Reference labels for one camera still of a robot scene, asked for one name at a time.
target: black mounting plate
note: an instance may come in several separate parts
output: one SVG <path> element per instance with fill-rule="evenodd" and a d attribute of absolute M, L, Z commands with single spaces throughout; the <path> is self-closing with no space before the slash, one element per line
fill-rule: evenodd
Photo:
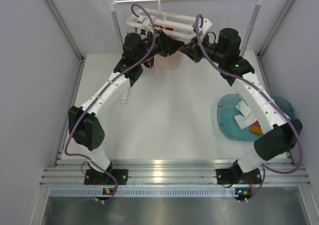
<path fill-rule="evenodd" d="M 258 169 L 250 171 L 250 177 L 252 184 L 260 184 L 261 183 L 261 175 Z M 231 169 L 216 169 L 217 175 L 217 183 L 227 186 L 231 184 L 249 184 L 249 179 L 245 181 L 238 181 L 238 179 L 234 176 Z"/>
<path fill-rule="evenodd" d="M 119 185 L 126 185 L 129 171 L 127 169 L 112 169 L 112 176 L 117 180 Z M 115 185 L 113 179 L 104 173 L 93 169 L 85 172 L 85 185 Z"/>

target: gray wall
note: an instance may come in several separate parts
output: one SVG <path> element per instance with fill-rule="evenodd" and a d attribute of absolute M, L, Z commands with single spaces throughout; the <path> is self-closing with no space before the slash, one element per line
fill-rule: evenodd
<path fill-rule="evenodd" d="M 275 94 L 288 99 L 304 129 L 305 166 L 319 198 L 319 0 L 296 0 L 263 65 Z"/>
<path fill-rule="evenodd" d="M 28 224 L 78 60 L 43 0 L 0 0 L 0 220 Z"/>
<path fill-rule="evenodd" d="M 54 1 L 83 54 L 120 51 L 106 0 Z M 255 2 L 255 0 L 175 2 L 163 3 L 162 8 L 163 11 L 189 16 L 201 13 L 212 21 L 214 32 L 219 33 L 222 28 L 233 27 L 244 37 Z M 248 49 L 260 50 L 285 2 L 286 0 L 264 1 Z M 143 4 L 143 6 L 156 8 L 157 4 Z M 126 31 L 125 21 L 130 15 L 130 5 L 118 6 L 122 31 Z"/>

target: teal plastic tray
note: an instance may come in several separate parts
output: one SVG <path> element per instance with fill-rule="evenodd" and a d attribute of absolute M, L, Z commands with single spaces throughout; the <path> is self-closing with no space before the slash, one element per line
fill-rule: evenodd
<path fill-rule="evenodd" d="M 271 96 L 277 106 L 286 113 L 292 120 L 295 119 L 294 109 L 284 98 Z M 222 97 L 218 103 L 217 120 L 221 132 L 229 139 L 240 141 L 255 141 L 261 135 L 249 131 L 250 126 L 241 130 L 235 121 L 235 116 L 241 114 L 236 108 L 243 98 L 239 94 L 228 94 Z"/>

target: white cloth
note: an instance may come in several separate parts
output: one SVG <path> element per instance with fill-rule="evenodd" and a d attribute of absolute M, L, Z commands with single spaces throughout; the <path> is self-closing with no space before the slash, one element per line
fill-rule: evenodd
<path fill-rule="evenodd" d="M 240 129 L 245 129 L 257 121 L 256 116 L 253 114 L 245 101 L 240 101 L 238 105 L 235 105 L 235 107 L 242 114 L 235 116 L 236 123 Z"/>

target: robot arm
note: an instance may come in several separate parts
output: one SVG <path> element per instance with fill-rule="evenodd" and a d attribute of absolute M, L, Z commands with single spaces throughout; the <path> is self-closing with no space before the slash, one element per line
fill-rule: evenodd
<path fill-rule="evenodd" d="M 73 106 L 68 113 L 69 132 L 71 132 L 81 114 L 86 111 L 92 101 L 96 100 L 76 128 L 73 139 L 81 145 L 85 155 L 108 172 L 112 170 L 112 163 L 106 156 L 103 146 L 101 146 L 105 138 L 105 133 L 100 121 L 117 98 L 132 87 L 142 74 L 142 66 L 138 65 L 125 74 L 120 75 L 146 54 L 150 44 L 148 38 L 142 40 L 141 36 L 137 33 L 128 34 L 123 45 L 122 58 L 114 68 L 110 78 L 88 101 L 83 103 L 79 108 Z M 183 45 L 184 42 L 174 40 L 168 37 L 163 31 L 158 31 L 155 46 L 148 58 L 145 59 L 145 62 L 153 58 L 156 54 L 160 54 L 164 57 L 170 56 Z M 90 161 L 88 161 L 88 163 L 96 171 L 103 172 Z"/>
<path fill-rule="evenodd" d="M 263 91 L 264 93 L 266 93 L 266 91 L 259 83 L 253 67 L 247 60 L 239 56 L 241 38 L 239 37 L 238 32 L 231 28 L 222 29 L 219 34 L 218 43 L 210 43 L 207 29 L 205 29 L 205 31 L 202 31 L 202 36 L 200 38 L 205 51 L 214 62 L 218 63 L 219 68 L 228 73 L 243 77 L 259 88 L 259 90 L 256 91 L 245 82 L 222 74 L 222 77 L 243 97 L 245 102 L 252 109 L 264 132 L 264 135 L 255 141 L 254 148 L 248 154 L 235 161 L 231 168 L 236 179 L 238 181 L 243 181 L 249 178 L 250 173 L 256 170 L 261 164 L 293 148 L 296 144 L 296 138 L 286 120 L 260 94 L 260 91 Z M 122 59 L 115 67 L 110 79 L 104 86 L 109 84 L 116 76 L 138 61 L 146 54 L 149 47 L 150 41 L 148 36 L 146 39 L 142 39 L 137 33 L 128 34 L 123 45 Z M 146 61 L 153 58 L 156 54 L 169 56 L 174 54 L 177 50 L 186 54 L 194 62 L 199 62 L 204 58 L 195 37 L 188 44 L 185 44 L 176 38 L 167 36 L 163 30 L 159 29 L 157 31 L 155 46 Z M 105 87 L 103 86 L 80 108 L 73 106 L 69 111 L 69 130 L 71 131 L 77 119 L 83 111 L 85 111 L 85 108 L 91 104 L 92 100 L 97 99 L 95 105 L 88 111 L 76 129 L 73 138 L 78 144 L 82 145 L 85 153 L 103 169 L 110 170 L 112 164 L 107 158 L 103 147 L 100 146 L 104 140 L 105 134 L 99 122 L 99 118 L 103 118 L 105 111 L 117 97 L 129 87 L 133 86 L 142 71 L 140 65 L 135 67 L 119 77 L 116 81 L 112 82 L 105 93 L 101 93 L 102 90 L 105 90 Z M 292 123 L 300 133 L 302 129 L 301 122 L 299 120 L 294 120 Z"/>
<path fill-rule="evenodd" d="M 253 67 L 247 60 L 239 56 L 240 42 L 241 38 L 236 30 L 225 28 L 220 31 L 218 43 L 209 43 L 208 38 L 205 37 L 202 44 L 209 58 L 218 63 L 218 67 L 222 71 L 242 77 L 254 85 L 251 86 L 238 78 L 221 74 L 229 85 L 243 97 L 257 117 L 264 133 L 261 138 L 255 141 L 254 148 L 235 161 L 232 166 L 232 173 L 236 180 L 244 181 L 260 165 L 292 149 L 296 144 L 296 137 L 286 119 L 270 104 L 273 103 L 273 100 L 262 87 Z M 181 51 L 193 61 L 198 62 L 204 57 L 198 47 L 198 42 L 194 39 Z M 300 134 L 301 122 L 297 119 L 291 123 Z"/>

